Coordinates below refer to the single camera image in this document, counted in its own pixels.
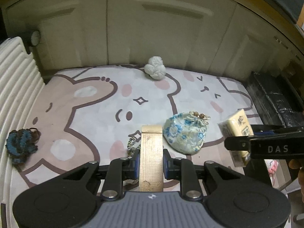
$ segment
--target cabinet door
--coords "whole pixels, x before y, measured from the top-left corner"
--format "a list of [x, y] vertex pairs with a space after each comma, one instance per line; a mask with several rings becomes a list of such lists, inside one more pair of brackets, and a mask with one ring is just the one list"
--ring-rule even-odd
[[236, 3], [232, 0], [108, 0], [109, 63], [208, 70]]
[[294, 59], [293, 48], [276, 28], [238, 5], [208, 73], [243, 81], [251, 71], [282, 70]]
[[9, 36], [40, 31], [45, 70], [107, 64], [106, 0], [21, 0], [6, 14]]

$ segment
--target packaged yellow item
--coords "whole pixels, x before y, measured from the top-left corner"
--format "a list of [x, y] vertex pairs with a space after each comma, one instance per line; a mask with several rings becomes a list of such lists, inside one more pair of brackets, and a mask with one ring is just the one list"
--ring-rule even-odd
[[[218, 125], [224, 137], [253, 135], [253, 130], [243, 109]], [[248, 151], [229, 152], [235, 167], [245, 167], [250, 161], [250, 153]]]

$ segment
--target human hand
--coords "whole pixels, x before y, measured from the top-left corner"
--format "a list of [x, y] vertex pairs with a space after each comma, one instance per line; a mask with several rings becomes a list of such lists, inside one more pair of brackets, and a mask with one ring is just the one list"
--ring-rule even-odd
[[[302, 165], [300, 164], [299, 161], [293, 159], [289, 162], [289, 167], [292, 168], [292, 169], [299, 169], [300, 167], [302, 167]], [[299, 181], [299, 184], [301, 186], [301, 193], [302, 193], [302, 201], [304, 203], [304, 168], [302, 168], [300, 171], [299, 171], [299, 174], [298, 174], [298, 181]]]

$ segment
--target cabinet handle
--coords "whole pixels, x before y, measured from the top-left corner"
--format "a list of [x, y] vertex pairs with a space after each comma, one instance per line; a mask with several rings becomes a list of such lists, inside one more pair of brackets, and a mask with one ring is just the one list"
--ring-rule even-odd
[[275, 41], [277, 41], [280, 45], [282, 45], [284, 48], [288, 49], [288, 46], [284, 44], [281, 40], [279, 40], [276, 36], [274, 36]]
[[299, 58], [299, 56], [296, 53], [294, 53], [293, 50], [291, 50], [290, 53], [293, 54], [296, 59], [298, 59], [299, 61], [301, 61], [301, 59]]

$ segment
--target wooden block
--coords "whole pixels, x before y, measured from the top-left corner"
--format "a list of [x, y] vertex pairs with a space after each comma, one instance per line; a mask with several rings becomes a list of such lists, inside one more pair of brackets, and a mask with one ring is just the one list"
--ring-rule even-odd
[[144, 125], [141, 130], [139, 191], [162, 192], [163, 134], [161, 125]]

